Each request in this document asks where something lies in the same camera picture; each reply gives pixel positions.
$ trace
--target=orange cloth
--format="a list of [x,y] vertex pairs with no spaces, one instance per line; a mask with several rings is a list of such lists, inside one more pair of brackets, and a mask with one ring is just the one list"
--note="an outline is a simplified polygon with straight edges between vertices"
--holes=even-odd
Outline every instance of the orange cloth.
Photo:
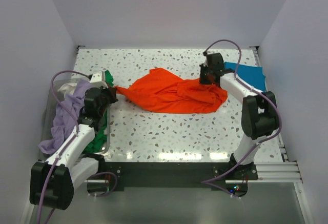
[[199,79],[186,79],[157,68],[131,87],[116,87],[141,108],[157,113],[211,113],[227,100],[228,94],[216,85],[201,85]]

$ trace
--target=white wall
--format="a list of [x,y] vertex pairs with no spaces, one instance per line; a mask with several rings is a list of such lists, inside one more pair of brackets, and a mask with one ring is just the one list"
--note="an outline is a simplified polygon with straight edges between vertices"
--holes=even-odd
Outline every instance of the white wall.
[[54,0],[79,45],[204,47],[220,38],[258,46],[285,0]]
[[0,0],[1,223],[19,223],[50,79],[72,69],[74,53],[52,0]]
[[316,223],[328,222],[327,2],[286,0],[259,51]]

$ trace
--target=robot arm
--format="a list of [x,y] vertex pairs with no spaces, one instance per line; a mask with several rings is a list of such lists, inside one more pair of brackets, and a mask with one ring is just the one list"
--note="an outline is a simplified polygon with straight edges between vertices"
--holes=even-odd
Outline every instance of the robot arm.
[[[89,76],[94,86],[85,93],[85,106],[78,117],[79,133],[76,129],[64,141],[61,147],[45,162],[36,162],[31,170],[30,202],[37,205],[45,179],[52,165],[55,168],[47,185],[44,205],[65,210],[71,203],[74,191],[91,175],[106,170],[104,157],[96,154],[84,155],[77,163],[84,148],[94,139],[104,122],[104,113],[109,104],[117,101],[116,89],[108,87],[105,74],[96,72]],[[65,148],[59,157],[59,151]]]
[[[264,98],[257,94],[262,91],[253,88],[241,79],[237,81],[234,71],[225,69],[220,53],[206,55],[206,62],[200,65],[199,81],[205,85],[216,84],[227,90],[242,104],[241,126],[244,135],[239,147],[230,158],[232,165],[241,161],[260,140],[278,129],[279,119],[276,112]],[[276,105],[275,95],[272,92],[263,94]],[[254,149],[240,165],[251,165],[258,148]]]

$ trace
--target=teal cloth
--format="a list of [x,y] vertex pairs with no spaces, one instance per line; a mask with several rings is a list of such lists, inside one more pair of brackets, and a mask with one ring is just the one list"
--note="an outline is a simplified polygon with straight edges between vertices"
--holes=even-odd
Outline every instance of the teal cloth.
[[[235,70],[236,65],[229,62],[224,63],[226,69]],[[263,75],[263,69],[261,67],[239,65],[238,76],[251,86],[265,92],[265,75]]]

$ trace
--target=terrazzo table surface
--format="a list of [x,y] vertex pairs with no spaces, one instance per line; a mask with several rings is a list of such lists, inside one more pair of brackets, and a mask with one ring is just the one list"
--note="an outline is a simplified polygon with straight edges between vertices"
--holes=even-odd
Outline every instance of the terrazzo table surface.
[[[109,70],[114,84],[129,87],[152,68],[164,68],[183,79],[199,77],[201,49],[80,49],[75,71]],[[237,50],[215,50],[236,63]],[[243,50],[241,64],[256,66],[252,50]],[[241,104],[231,95],[214,113],[162,114],[145,111],[117,95],[110,107],[106,161],[229,161],[241,140]],[[281,162],[278,139],[261,145],[255,162]]]

